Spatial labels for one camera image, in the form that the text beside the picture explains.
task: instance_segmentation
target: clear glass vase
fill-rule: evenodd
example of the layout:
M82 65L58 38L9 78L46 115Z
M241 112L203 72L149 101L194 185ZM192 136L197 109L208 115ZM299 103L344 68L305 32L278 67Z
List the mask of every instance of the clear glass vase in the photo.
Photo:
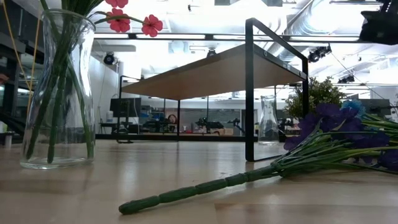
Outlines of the clear glass vase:
M43 12L45 69L27 118L21 165L50 169L91 163L95 121L88 66L95 25L70 11Z
M276 97L262 96L261 97L261 120L259 127L259 144L275 145L279 142L279 128L276 118Z

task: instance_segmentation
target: white ceiling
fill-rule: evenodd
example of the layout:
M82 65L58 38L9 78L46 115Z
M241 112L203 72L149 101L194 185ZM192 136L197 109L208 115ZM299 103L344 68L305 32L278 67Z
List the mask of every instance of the white ceiling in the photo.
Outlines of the white ceiling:
M33 14L38 14L39 0L14 0ZM47 0L50 7L60 7L60 0ZM283 7L267 7L261 0L240 0L232 6L214 6L214 0L130 0L124 12L138 19L143 19L149 14L156 15L164 22L162 32L172 33L210 33L210 34L243 34L244 21L255 17L272 30L281 34L288 23L287 18L299 12L308 0L296 0L296 4L284 4ZM316 19L309 21L311 26L325 30L333 27L330 35L359 35L363 17L363 10L376 10L375 6L361 5L332 5L329 0L324 0L322 6L312 13ZM191 4L192 12L187 6ZM111 7L105 2L101 3L95 11L110 11ZM130 32L141 32L141 25L131 24ZM109 24L100 24L97 32L112 32ZM121 60L128 61L132 55L136 63L142 66L142 74L149 77L185 65L187 63L206 57L209 48L217 52L230 49L242 42L216 42L216 41L146 41L146 40L100 40L104 45L135 45L136 52L120 54ZM311 44L303 51L308 55L308 50L316 44ZM361 82L375 82L374 69L384 58L398 57L398 48L395 46L377 44L331 44L333 54L348 69L352 69L360 77ZM317 63L310 64L310 75L319 79L333 76L334 82L347 74L345 68L332 55L327 55ZM291 64L300 68L300 62L294 58ZM397 83L394 78L379 79L379 83Z

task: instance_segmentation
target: ceiling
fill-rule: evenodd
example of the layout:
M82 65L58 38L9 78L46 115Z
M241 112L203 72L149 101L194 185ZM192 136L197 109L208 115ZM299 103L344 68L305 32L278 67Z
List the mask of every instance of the ceiling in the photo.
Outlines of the ceiling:
M14 0L33 14L38 14L39 0ZM60 0L47 0L50 7L60 7ZM278 34L291 35L350 35L358 36L364 22L361 11L378 9L375 1L345 2L335 4L330 0L314 0L293 24L290 20L307 5L309 0L284 0L283 7L268 7L261 0L240 0L230 6L216 6L215 0L130 0L124 12L138 19L149 14L156 15L164 22L163 33L178 34L244 34L244 21L255 17ZM110 11L111 7L101 3L95 11ZM132 33L140 33L141 25L133 22ZM109 24L97 26L97 33L111 33ZM206 57L207 51L228 50L243 42L225 41L184 41L184 40L98 40L94 45L99 49L108 46L135 46L135 52L116 53L119 59L134 63L142 68L142 74L150 77L158 73L194 62ZM265 49L275 47L271 43L259 44ZM304 55L316 46L325 44L299 43L294 47ZM93 55L100 58L105 52L96 48ZM327 55L317 63L310 64L310 75L318 79L332 76L333 82L349 74L345 67L353 72L360 81L356 83L398 83L394 78L377 78L375 72L381 69L395 68L398 58L396 46L378 44L331 44L333 55ZM271 52L284 55L283 60L300 68L295 57L286 57L285 52Z

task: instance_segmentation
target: table surface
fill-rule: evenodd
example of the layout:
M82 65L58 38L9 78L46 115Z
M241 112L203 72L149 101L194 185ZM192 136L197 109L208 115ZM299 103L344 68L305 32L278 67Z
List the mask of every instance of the table surface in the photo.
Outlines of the table surface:
M31 170L0 148L1 223L397 223L398 178L332 171L273 177L122 216L126 201L266 166L236 142L97 141L92 166ZM258 146L260 154L280 148Z

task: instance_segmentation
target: potted plant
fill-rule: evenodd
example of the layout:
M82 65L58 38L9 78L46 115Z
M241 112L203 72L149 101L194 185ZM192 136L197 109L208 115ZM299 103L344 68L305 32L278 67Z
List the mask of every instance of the potted plant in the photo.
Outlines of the potted plant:
M331 77L327 77L325 81L320 82L315 77L309 80L310 95L310 112L314 113L315 108L320 103L331 103L341 106L341 99L345 96L340 92L337 86L331 83ZM303 88L298 85L294 88L294 95L290 95L286 99L287 106L285 111L295 119L303 119Z

